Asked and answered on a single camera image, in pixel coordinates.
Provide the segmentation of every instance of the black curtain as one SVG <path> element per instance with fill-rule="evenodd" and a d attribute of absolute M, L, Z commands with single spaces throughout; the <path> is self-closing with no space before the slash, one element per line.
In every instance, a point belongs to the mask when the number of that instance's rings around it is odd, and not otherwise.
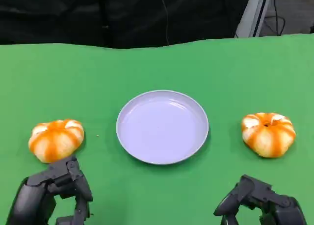
<path fill-rule="evenodd" d="M 114 48 L 234 37 L 248 0 L 103 0 Z"/>
<path fill-rule="evenodd" d="M 234 37 L 247 2 L 0 0 L 0 44 L 138 48 Z"/>
<path fill-rule="evenodd" d="M 0 0 L 0 44 L 104 45 L 99 0 Z"/>

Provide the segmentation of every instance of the green backdrop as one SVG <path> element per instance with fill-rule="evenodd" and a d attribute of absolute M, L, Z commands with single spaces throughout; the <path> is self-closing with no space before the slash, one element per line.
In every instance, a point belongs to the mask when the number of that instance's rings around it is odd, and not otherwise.
<path fill-rule="evenodd" d="M 86 131 L 77 157 L 94 195 L 87 225 L 218 225 L 213 211 L 242 174 L 296 197 L 313 224 L 313 50 L 311 35 L 134 50 L 0 46 L 0 224 L 21 180 L 46 168 L 28 150 L 32 128 L 66 118 Z M 141 163 L 116 138 L 123 105 L 156 89 L 190 95 L 208 115 L 207 143 L 178 165 Z M 243 143 L 240 122 L 256 112 L 291 118 L 297 138 L 284 157 L 261 159 Z M 51 224 L 74 209 L 73 199 L 57 201 Z M 258 225 L 259 214 L 243 208 L 238 219 Z"/>

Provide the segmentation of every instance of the plate rim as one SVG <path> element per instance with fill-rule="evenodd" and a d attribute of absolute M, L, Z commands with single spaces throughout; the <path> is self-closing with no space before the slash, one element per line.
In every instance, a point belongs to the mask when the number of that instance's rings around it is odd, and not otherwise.
<path fill-rule="evenodd" d="M 195 103 L 198 105 L 198 107 L 201 109 L 203 115 L 205 116 L 205 120 L 206 120 L 206 127 L 207 127 L 207 129 L 206 129 L 205 137 L 204 137 L 203 140 L 202 140 L 202 143 L 195 149 L 195 151 L 193 151 L 192 154 L 189 154 L 188 156 L 186 156 L 186 157 L 184 157 L 184 158 L 182 158 L 182 159 L 180 159 L 180 160 L 177 160 L 177 161 L 175 161 L 175 162 L 171 162 L 171 163 L 149 162 L 149 161 L 145 161 L 145 160 L 143 160 L 143 159 L 140 159 L 140 158 L 134 156 L 133 154 L 131 154 L 130 152 L 127 151 L 127 149 L 125 148 L 125 146 L 123 146 L 122 141 L 121 141 L 121 138 L 120 138 L 119 133 L 118 133 L 119 123 L 120 123 L 119 120 L 121 119 L 121 115 L 122 115 L 122 113 L 124 112 L 124 110 L 126 109 L 126 107 L 127 107 L 132 101 L 134 101 L 135 99 L 137 99 L 137 98 L 139 98 L 139 97 L 141 97 L 141 96 L 144 96 L 144 95 L 147 95 L 147 94 L 150 94 L 150 93 L 157 93 L 157 92 L 169 92 L 169 93 L 175 93 L 175 94 L 179 94 L 179 95 L 185 96 L 186 98 L 192 100 L 193 102 L 195 102 Z M 145 93 L 141 93 L 141 94 L 135 96 L 134 98 L 130 99 L 130 100 L 121 108 L 121 110 L 120 110 L 120 112 L 119 112 L 119 115 L 118 115 L 118 117 L 117 117 L 117 120 L 116 120 L 116 136 L 117 136 L 117 138 L 118 138 L 118 140 L 119 140 L 119 143 L 120 143 L 120 145 L 122 146 L 122 148 L 123 148 L 130 156 L 132 156 L 133 158 L 135 158 L 135 159 L 137 159 L 137 160 L 139 160 L 139 161 L 141 161 L 141 162 L 145 162 L 145 163 L 153 164 L 153 165 L 172 165 L 172 164 L 177 164 L 177 163 L 180 163 L 180 162 L 183 162 L 183 161 L 187 160 L 188 158 L 190 158 L 190 157 L 192 157 L 193 155 L 195 155 L 195 154 L 202 148 L 202 146 L 205 144 L 205 142 L 206 142 L 206 140 L 207 140 L 207 138 L 208 138 L 209 132 L 210 132 L 210 125 L 209 125 L 208 117 L 207 117 L 207 114 L 206 114 L 204 108 L 203 108 L 195 99 L 193 99 L 193 98 L 190 97 L 189 95 L 186 95 L 186 94 L 184 94 L 184 93 L 181 93 L 181 92 L 178 92 L 178 91 L 174 91 L 174 90 L 166 90 L 166 89 L 151 90 L 151 91 L 147 91 L 147 92 L 145 92 Z"/>

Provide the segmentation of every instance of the floor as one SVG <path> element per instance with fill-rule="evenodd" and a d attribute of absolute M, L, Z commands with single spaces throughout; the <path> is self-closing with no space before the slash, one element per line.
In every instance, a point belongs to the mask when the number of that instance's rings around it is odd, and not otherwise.
<path fill-rule="evenodd" d="M 283 34 L 309 33 L 314 25 L 314 0 L 276 0 L 278 15 L 284 17 L 286 26 Z M 274 16 L 273 1 L 268 7 L 266 16 Z M 267 24 L 275 30 L 276 20 L 265 19 Z M 282 28 L 282 20 L 279 19 L 279 30 Z M 262 26 L 260 36 L 275 35 L 265 24 Z"/>

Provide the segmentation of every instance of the plate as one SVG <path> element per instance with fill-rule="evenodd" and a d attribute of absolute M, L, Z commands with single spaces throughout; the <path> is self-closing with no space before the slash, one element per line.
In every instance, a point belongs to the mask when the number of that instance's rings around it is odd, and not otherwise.
<path fill-rule="evenodd" d="M 191 97 L 156 90 L 135 97 L 122 108 L 116 131 L 130 155 L 167 165 L 196 153 L 207 138 L 209 123 L 203 108 Z"/>

